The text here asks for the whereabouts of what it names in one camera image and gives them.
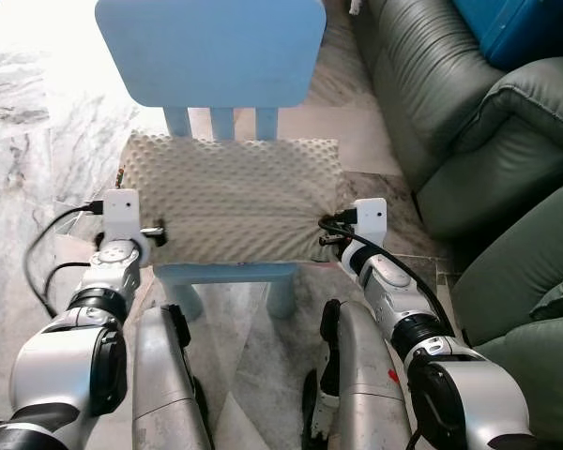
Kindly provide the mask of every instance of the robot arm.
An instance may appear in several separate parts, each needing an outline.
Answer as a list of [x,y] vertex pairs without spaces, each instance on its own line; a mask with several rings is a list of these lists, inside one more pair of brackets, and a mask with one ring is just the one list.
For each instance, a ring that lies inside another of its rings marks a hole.
[[[385,201],[354,206],[356,213],[341,214],[344,225],[356,217],[355,234],[381,243]],[[451,336],[409,274],[354,239],[342,253],[342,267],[363,288],[384,339],[403,361],[418,430],[428,442],[441,449],[537,448],[515,380]]]
[[13,366],[15,413],[0,424],[0,449],[81,450],[98,418],[125,397],[122,326],[149,256],[139,217],[137,192],[107,192],[100,250],[67,310],[23,345]]

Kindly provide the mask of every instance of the blue container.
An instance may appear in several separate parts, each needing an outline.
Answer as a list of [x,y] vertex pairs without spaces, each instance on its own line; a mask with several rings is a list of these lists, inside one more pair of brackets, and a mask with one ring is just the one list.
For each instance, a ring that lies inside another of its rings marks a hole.
[[563,0],[452,1],[497,68],[563,56]]

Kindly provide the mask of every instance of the chair backrest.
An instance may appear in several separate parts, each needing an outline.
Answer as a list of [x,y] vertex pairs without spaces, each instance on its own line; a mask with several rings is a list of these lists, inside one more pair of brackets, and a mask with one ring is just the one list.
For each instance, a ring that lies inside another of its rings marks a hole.
[[191,136],[187,108],[210,108],[215,139],[234,108],[256,109],[257,139],[307,96],[326,13],[320,0],[99,0],[96,20],[129,94]]

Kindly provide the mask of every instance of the light blue chair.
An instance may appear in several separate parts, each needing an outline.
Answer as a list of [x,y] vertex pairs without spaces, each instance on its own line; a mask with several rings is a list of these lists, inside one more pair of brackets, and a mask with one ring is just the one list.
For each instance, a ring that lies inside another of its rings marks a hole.
[[[210,108],[232,140],[234,108],[256,109],[256,138],[277,138],[278,108],[309,91],[326,14],[319,0],[99,0],[96,20],[129,94],[162,107],[172,135],[191,136],[188,108]],[[193,320],[192,284],[267,281],[267,310],[292,314],[293,263],[155,266],[169,301]]]

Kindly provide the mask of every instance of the marble floor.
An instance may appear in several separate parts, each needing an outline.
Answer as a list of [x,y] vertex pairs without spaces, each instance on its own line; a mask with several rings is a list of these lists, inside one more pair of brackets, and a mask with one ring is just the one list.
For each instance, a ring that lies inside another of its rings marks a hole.
[[[0,418],[11,414],[12,361],[47,322],[24,282],[26,246],[54,215],[99,198],[112,185],[132,129],[165,131],[160,110],[141,107],[127,94],[95,25],[95,3],[5,0],[0,7]],[[303,104],[281,110],[280,137],[340,141],[355,197],[387,199],[387,249],[435,287],[450,309],[449,253],[419,223],[344,2],[326,0],[326,8],[311,91]],[[190,120],[195,136],[211,137],[208,110],[191,110]],[[236,111],[236,136],[253,137],[253,123],[251,110]],[[86,260],[99,227],[85,216],[59,224],[34,256],[38,281],[56,263]],[[65,306],[79,276],[78,269],[57,276],[57,308]],[[358,288],[335,266],[305,264],[296,279],[298,311],[286,321],[266,314],[264,284],[197,291],[205,312],[190,325],[190,360],[205,386],[218,448],[298,449],[300,389],[318,354],[323,304],[331,297],[362,300]],[[141,312],[165,301],[149,268],[137,293],[126,323],[130,355]],[[131,448],[130,407],[127,396],[100,419],[87,448]]]

